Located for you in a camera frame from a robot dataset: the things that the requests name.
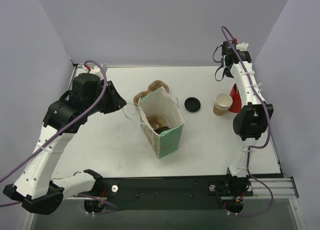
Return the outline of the single brown pulp carrier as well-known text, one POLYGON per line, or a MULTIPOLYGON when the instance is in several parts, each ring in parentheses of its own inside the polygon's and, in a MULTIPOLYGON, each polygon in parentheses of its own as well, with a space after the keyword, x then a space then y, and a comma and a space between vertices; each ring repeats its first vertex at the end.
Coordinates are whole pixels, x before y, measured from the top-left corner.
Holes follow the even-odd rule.
POLYGON ((147 121, 150 124, 150 126, 153 128, 153 130, 166 126, 164 118, 160 115, 154 114, 154 115, 148 116, 147 121))

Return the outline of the green paper takeout bag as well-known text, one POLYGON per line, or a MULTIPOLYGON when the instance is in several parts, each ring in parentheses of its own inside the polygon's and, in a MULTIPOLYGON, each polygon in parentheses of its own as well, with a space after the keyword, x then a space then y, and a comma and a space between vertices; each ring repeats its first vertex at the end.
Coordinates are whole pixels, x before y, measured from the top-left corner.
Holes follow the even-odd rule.
POLYGON ((185 125, 178 99, 173 99, 164 87, 160 87, 138 93, 133 106, 138 111, 139 119, 127 114, 124 116, 140 125, 157 158, 176 151, 185 125))

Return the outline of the black plastic cup lid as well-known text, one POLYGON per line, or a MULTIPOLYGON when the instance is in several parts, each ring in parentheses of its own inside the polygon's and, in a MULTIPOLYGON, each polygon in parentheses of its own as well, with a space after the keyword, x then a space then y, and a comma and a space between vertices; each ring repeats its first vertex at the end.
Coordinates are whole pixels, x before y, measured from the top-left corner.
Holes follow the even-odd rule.
POLYGON ((171 128, 168 126, 159 127, 155 130, 155 132, 160 135, 161 133, 170 130, 171 128))

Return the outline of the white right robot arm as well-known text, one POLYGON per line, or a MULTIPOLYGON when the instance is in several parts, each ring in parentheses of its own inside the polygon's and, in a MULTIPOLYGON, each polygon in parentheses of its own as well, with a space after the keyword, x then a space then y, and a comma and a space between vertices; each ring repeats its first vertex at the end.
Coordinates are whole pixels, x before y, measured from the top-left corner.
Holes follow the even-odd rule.
POLYGON ((248 43, 238 43, 236 39, 224 41, 219 46, 222 76, 234 79, 241 101, 241 109, 233 119, 238 150, 228 167, 230 174, 238 178, 249 175, 250 153, 269 127, 274 112, 273 105, 266 103, 259 90, 248 46, 248 43))

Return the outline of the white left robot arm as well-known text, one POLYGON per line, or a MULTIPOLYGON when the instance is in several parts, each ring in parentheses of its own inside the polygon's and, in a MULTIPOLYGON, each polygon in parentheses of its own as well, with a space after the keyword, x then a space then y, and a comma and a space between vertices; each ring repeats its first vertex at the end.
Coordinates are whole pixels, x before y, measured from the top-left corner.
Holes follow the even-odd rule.
POLYGON ((58 180, 52 175, 64 149, 89 116, 113 113, 126 104, 104 75, 76 76, 72 88, 48 107, 31 158, 15 183, 4 187, 3 194, 21 203, 28 212, 40 215, 53 213, 69 197, 100 194, 103 177, 91 169, 58 180))

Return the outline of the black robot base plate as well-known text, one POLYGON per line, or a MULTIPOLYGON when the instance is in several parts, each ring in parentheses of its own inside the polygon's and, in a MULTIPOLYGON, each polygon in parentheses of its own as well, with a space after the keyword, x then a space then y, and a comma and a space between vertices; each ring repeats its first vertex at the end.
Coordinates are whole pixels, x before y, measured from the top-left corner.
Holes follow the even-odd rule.
POLYGON ((100 179, 86 195, 107 200, 106 210, 220 210, 253 196, 248 177, 230 175, 100 179))

